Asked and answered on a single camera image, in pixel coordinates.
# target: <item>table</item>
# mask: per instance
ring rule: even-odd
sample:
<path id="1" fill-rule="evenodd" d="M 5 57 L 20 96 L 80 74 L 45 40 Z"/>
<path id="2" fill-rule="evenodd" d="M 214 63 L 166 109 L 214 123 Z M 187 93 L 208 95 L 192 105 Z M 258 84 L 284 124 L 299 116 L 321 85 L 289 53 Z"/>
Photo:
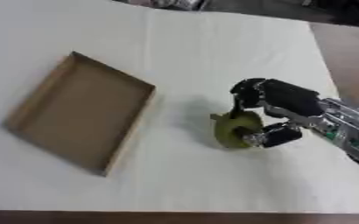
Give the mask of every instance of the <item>table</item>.
<path id="1" fill-rule="evenodd" d="M 107 178 L 1 126 L 73 50 L 158 87 Z M 229 89 L 250 77 L 337 95 L 306 22 L 103 0 L 1 0 L 0 209 L 359 213 L 359 166 L 310 133 L 272 150 L 214 143 L 209 114 L 230 109 Z"/>

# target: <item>robotic hand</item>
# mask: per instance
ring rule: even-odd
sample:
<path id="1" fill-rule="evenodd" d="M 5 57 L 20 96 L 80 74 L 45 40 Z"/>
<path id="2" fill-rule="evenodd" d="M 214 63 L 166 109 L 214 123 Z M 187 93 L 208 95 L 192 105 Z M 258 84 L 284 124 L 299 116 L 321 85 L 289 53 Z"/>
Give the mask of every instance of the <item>robotic hand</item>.
<path id="1" fill-rule="evenodd" d="M 280 80 L 249 79 L 232 89 L 233 109 L 216 116 L 215 136 L 226 147 L 269 148 L 302 138 L 309 129 L 346 151 L 359 164 L 359 108 Z M 264 108 L 268 116 L 287 118 L 263 126 L 261 118 L 247 109 Z"/>

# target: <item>white paper sheet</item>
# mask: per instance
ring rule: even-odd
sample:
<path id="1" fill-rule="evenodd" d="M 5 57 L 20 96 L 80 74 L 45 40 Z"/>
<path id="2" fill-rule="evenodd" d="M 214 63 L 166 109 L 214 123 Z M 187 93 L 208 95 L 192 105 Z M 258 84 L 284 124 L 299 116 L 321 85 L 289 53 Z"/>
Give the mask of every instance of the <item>white paper sheet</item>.
<path id="1" fill-rule="evenodd" d="M 73 50 L 158 87 L 153 115 L 107 178 L 1 127 Z M 270 150 L 219 149 L 209 114 L 228 111 L 229 89 L 251 77 L 336 96 L 305 22 L 0 0 L 0 209 L 359 213 L 359 166 L 310 133 Z"/>

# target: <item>cardboard tray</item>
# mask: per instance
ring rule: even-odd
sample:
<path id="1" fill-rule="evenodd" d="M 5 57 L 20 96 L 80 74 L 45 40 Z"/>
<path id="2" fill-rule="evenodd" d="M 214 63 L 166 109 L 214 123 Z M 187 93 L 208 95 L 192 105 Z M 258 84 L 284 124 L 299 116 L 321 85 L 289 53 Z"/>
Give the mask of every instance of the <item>cardboard tray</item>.
<path id="1" fill-rule="evenodd" d="M 154 91 L 72 52 L 5 124 L 19 137 L 106 175 Z"/>

